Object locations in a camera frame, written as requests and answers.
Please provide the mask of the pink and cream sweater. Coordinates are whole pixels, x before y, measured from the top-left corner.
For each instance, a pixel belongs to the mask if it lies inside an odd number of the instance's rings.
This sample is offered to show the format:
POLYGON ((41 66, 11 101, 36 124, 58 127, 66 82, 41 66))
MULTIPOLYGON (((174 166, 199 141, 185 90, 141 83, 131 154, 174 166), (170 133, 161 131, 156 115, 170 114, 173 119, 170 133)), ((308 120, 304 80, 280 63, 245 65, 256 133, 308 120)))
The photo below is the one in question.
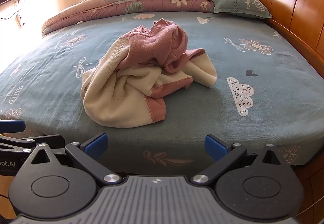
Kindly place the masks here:
POLYGON ((193 82, 213 87, 217 74, 206 51, 187 45, 185 30, 163 19, 119 37, 83 74, 86 114, 106 127, 148 125, 165 119, 166 95, 193 82))

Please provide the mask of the blue floral bed sheet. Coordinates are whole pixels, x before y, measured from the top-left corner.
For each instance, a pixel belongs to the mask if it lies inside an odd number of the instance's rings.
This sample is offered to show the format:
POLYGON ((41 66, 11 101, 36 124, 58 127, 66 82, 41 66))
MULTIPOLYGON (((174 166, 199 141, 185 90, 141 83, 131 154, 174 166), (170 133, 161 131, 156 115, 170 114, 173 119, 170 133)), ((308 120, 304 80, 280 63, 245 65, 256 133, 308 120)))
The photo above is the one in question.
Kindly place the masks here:
POLYGON ((79 21, 1 46, 1 119, 17 138, 106 133, 113 171, 191 175, 208 134, 291 166, 323 148, 323 78, 262 20, 193 12, 79 21))

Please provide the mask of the grey-green flower pillow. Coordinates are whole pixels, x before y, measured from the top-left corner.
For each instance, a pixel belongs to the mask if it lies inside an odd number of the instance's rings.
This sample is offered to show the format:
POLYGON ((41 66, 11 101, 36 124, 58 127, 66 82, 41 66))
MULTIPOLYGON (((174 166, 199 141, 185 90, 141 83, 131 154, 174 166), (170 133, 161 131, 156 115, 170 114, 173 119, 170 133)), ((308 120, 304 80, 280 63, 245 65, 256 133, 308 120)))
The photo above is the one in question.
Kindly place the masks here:
POLYGON ((248 18, 272 18, 260 0, 213 0, 215 14, 230 14, 248 18))

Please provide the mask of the folded pink floral quilt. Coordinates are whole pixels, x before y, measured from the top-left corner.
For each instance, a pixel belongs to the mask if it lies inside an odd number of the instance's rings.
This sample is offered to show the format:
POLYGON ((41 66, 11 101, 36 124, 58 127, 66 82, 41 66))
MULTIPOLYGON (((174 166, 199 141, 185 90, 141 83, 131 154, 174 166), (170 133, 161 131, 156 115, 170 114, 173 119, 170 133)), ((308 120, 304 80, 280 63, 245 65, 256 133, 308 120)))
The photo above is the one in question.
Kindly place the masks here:
POLYGON ((212 0, 84 0, 49 18, 42 26, 45 36, 58 29, 100 18, 132 13, 195 11, 212 13, 212 0))

